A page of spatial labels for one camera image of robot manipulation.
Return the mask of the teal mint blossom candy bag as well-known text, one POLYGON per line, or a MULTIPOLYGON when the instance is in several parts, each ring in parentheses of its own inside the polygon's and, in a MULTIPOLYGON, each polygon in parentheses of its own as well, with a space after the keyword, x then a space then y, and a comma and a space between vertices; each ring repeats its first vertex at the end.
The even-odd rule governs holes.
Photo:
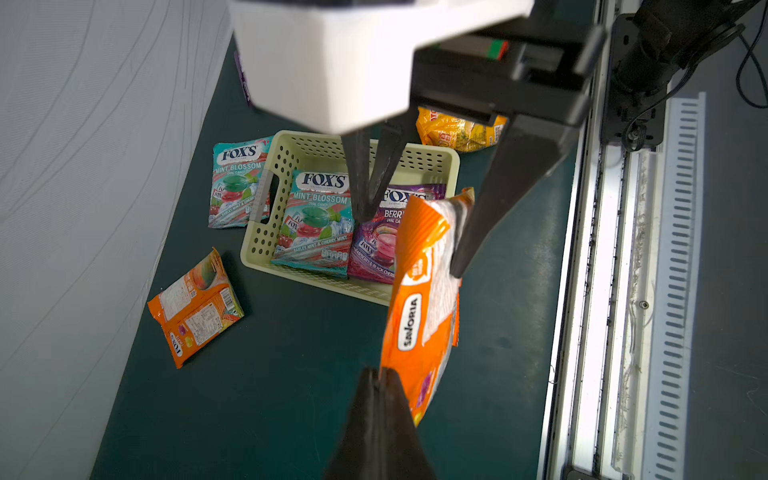
POLYGON ((349 176, 298 170, 272 263, 345 278, 354 231, 349 176))

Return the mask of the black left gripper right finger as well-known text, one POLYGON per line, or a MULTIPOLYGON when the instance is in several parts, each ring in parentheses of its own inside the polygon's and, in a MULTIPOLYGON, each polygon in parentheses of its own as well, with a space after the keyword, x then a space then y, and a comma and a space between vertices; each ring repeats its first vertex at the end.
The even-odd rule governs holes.
POLYGON ((421 446, 398 373, 383 368, 383 465, 385 479, 436 479, 421 446))

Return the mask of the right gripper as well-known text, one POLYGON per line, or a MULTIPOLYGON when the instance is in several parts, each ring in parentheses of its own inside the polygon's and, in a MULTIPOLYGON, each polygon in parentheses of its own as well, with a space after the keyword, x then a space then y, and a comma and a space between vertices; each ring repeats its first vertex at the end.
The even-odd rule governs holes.
MULTIPOLYGON (((497 145, 480 193, 452 255, 461 278, 488 234, 576 144, 591 108, 586 88, 603 51, 601 24, 558 19, 554 1, 537 1, 528 17, 475 31, 508 47, 497 59, 425 47, 415 52, 414 106, 490 124, 512 118, 497 145)), ((385 120, 370 161, 371 128, 341 136, 353 217, 373 219, 415 127, 417 113, 385 120)))

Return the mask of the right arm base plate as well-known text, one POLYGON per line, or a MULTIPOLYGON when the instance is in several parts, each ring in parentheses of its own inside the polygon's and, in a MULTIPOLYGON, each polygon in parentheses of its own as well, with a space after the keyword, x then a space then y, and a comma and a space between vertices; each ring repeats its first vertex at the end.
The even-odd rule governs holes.
POLYGON ((664 138, 667 85, 665 67, 650 56, 650 44, 634 23, 632 14, 618 15, 612 25, 609 48, 607 100, 600 140, 618 145, 630 121, 643 126, 642 146, 654 148, 664 138))

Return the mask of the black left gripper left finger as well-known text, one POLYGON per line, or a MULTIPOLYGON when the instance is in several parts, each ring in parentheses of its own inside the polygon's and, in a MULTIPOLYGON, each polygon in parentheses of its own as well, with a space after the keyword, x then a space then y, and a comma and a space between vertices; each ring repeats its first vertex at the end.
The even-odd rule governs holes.
POLYGON ((324 479, 382 479, 378 372, 365 368, 359 378, 345 430, 324 479))

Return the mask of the orange fruits candy bag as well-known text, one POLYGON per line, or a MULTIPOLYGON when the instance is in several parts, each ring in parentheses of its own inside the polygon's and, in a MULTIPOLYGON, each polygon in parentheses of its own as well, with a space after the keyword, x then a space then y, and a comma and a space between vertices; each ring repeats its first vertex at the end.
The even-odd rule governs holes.
POLYGON ((178 369, 245 317, 217 250, 151 299, 148 309, 178 369))

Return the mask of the purple berries candy bag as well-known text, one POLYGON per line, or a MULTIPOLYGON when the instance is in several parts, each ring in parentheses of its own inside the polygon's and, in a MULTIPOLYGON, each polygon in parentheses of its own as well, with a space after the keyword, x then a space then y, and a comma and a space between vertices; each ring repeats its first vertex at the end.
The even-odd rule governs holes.
POLYGON ((392 185, 371 221, 356 226, 350 249, 348 275, 352 278, 391 285, 395 275, 398 229, 411 197, 424 200, 445 198, 445 184, 392 185))

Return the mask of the yellow orange candy bag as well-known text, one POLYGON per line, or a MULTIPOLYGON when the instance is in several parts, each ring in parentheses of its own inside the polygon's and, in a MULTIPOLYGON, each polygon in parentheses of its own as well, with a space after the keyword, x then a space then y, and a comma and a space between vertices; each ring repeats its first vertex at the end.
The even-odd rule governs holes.
POLYGON ((496 145, 507 122, 498 116, 488 126, 420 107, 416 128, 424 145, 470 153, 496 145))

